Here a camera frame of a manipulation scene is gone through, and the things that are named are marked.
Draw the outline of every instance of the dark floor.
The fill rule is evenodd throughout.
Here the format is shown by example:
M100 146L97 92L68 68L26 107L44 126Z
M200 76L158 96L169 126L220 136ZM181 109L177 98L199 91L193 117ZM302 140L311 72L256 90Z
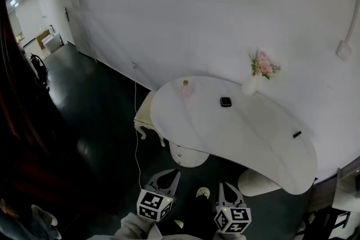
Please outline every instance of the dark floor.
M63 234L64 239L87 239L94 234L114 234L120 219L136 210L139 195L138 168L134 158L136 132L133 126L134 82L109 67L78 53L67 44L45 59L49 69L50 95L67 123L78 133L78 152L109 194L121 200L119 217L82 214ZM137 108L148 94L138 84ZM236 186L241 165L210 155L199 167L185 168L171 158L169 148L160 145L158 135L149 131L139 138L138 160L141 184L166 169L177 168L181 178L177 202L168 218L182 220L187 200L198 187L211 191L215 203L219 181ZM277 190L247 197L253 222L245 231L248 240L291 240L306 209L309 192L293 196Z

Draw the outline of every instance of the hallway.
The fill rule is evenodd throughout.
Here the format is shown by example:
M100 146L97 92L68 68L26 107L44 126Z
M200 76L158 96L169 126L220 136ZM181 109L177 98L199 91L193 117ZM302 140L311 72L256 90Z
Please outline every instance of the hallway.
M79 154L104 189L109 191L109 197L121 200L118 218L82 214L66 230L63 238L76 235L76 239L83 240L94 234L114 234L120 228L121 218L136 210L140 191L134 158L134 82L78 53L71 44L49 55L44 62L49 69L50 96L67 123L77 132ZM137 85L137 108L148 92ZM210 200L215 207L219 181L236 186L239 175L246 169L212 155L199 167L181 167L173 161L168 146L163 148L160 145L155 132L148 132L145 140L139 137L137 156L142 186L160 171L173 168L181 171L177 200L168 219L176 217L182 220L186 199L194 197L200 186L209 187ZM283 190L245 198L253 222L244 234L250 240L264 237L267 240L293 239L308 198L309 192L293 196Z

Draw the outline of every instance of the white vase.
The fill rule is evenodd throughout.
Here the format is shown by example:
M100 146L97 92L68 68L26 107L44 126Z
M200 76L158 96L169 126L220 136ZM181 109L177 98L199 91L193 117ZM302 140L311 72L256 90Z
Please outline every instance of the white vase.
M245 95L253 95L254 92L257 90L257 84L258 84L258 78L259 75L256 74L255 76L253 76L253 73L251 73L244 81L244 83L242 84L242 92Z

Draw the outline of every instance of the wall outlet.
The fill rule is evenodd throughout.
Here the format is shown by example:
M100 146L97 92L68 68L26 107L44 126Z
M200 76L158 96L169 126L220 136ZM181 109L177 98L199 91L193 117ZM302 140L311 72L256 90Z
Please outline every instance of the wall outlet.
M350 54L352 53L352 48L346 44L344 41L340 41L340 44L336 50L336 54L342 59L347 60L350 57Z

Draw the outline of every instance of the gray pants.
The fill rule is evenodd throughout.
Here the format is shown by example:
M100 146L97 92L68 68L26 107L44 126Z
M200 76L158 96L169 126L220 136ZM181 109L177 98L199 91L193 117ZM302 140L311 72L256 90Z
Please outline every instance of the gray pants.
M0 233L14 240L54 240L59 235L51 225L51 217L39 209L32 209L30 223L24 226L0 211Z

